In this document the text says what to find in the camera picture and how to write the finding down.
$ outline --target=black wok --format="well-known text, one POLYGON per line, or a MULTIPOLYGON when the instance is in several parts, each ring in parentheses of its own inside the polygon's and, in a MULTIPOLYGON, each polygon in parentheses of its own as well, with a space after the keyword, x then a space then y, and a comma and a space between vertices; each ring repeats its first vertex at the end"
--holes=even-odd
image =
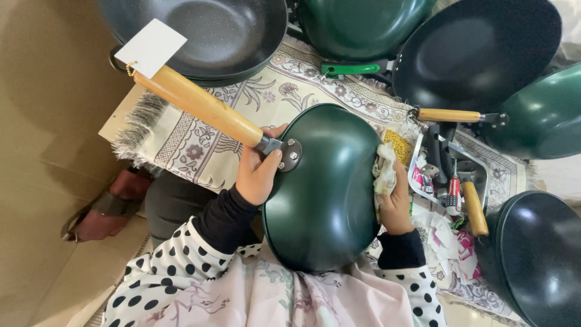
POLYGON ((531 326, 581 325, 581 218, 542 191, 489 212, 475 242, 484 278, 531 326))
POLYGON ((202 78, 258 72, 288 21, 284 0, 101 0, 101 11, 122 44, 154 18, 179 32, 188 41, 167 65, 202 78))
POLYGON ((490 112, 541 74, 560 40, 548 0, 462 0, 410 36, 393 92, 422 108, 490 112))

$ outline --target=wooden handle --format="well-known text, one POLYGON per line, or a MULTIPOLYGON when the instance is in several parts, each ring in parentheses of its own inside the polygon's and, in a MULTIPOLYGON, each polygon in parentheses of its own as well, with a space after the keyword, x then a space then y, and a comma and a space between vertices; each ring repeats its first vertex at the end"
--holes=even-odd
POLYGON ((473 182, 463 182, 462 192, 464 193, 464 204, 468 206, 468 220, 474 236, 488 236, 488 225, 482 212, 482 204, 478 198, 476 187, 473 182))
POLYGON ((418 112, 418 119, 432 120, 434 122, 476 123, 480 121, 480 113, 476 111, 421 108, 418 112))
POLYGON ((262 138, 263 132, 256 125, 168 66, 163 66, 151 79, 139 72, 135 72, 133 79, 244 145, 255 147, 262 138))

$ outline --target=green wok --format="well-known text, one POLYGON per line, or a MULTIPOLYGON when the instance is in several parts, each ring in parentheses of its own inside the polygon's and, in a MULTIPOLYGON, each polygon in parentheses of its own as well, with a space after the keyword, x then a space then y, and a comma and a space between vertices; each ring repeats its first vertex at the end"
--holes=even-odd
POLYGON ((497 112, 506 125, 485 124, 486 142, 523 159, 557 159, 581 153, 581 63, 518 91, 497 112))
POLYGON ((304 33, 323 57, 368 62, 397 54, 397 48, 429 15, 434 3, 299 0, 296 10, 304 33))
POLYGON ((263 223, 283 265, 305 272, 340 268, 373 241, 379 225, 371 168, 381 141, 366 121, 320 104, 297 116, 277 140, 167 66, 151 79, 135 72, 134 80, 244 145, 264 154, 282 150, 263 223))

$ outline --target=metal tray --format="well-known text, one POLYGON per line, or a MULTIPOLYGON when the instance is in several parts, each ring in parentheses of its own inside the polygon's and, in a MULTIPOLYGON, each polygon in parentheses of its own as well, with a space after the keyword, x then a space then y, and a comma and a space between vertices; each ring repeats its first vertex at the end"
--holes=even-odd
MULTIPOLYGON (((408 182, 410 184, 411 189, 418 193, 419 195, 425 197, 426 199, 444 206, 443 204, 443 200, 445 199, 445 197, 435 197, 433 195, 430 195, 422 190, 420 190, 419 188, 417 188, 412 180, 412 175, 414 174, 414 170, 413 167, 415 167, 415 162, 418 159, 419 153, 422 150, 422 140, 424 139, 424 135, 420 134, 418 136, 418 140, 415 143, 415 149, 414 149, 414 153, 412 154, 411 157, 411 162, 410 162, 410 168, 408 170, 407 173, 407 179, 408 182)), ((450 154, 452 155, 453 158, 457 158, 459 161, 461 160, 470 160, 472 162, 474 162, 476 164, 476 179, 475 179, 475 183, 474 186, 476 188, 476 192, 478 193, 478 198, 480 199, 480 203, 482 204, 482 210, 484 211, 484 213, 486 213, 486 206, 488 204, 488 181, 489 181, 489 177, 490 177, 490 173, 488 171, 488 167, 486 166, 486 164, 484 162, 482 162, 479 159, 476 159, 473 155, 471 155, 470 153, 466 152, 466 150, 460 148, 459 146, 457 146, 454 143, 449 143, 450 146, 450 154)))

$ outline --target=person's left hand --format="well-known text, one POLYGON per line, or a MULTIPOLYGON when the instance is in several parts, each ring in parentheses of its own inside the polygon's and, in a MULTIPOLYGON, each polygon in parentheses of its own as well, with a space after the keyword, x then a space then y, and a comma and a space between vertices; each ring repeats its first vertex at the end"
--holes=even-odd
MULTIPOLYGON (((288 124, 283 124, 275 129, 264 128, 263 131, 264 134, 277 138, 287 126, 288 124)), ((246 145, 243 146, 238 177, 236 177, 236 189, 244 200, 253 205, 261 205, 266 201, 272 191, 272 181, 281 159, 281 150, 274 150, 262 161, 260 152, 246 145)))

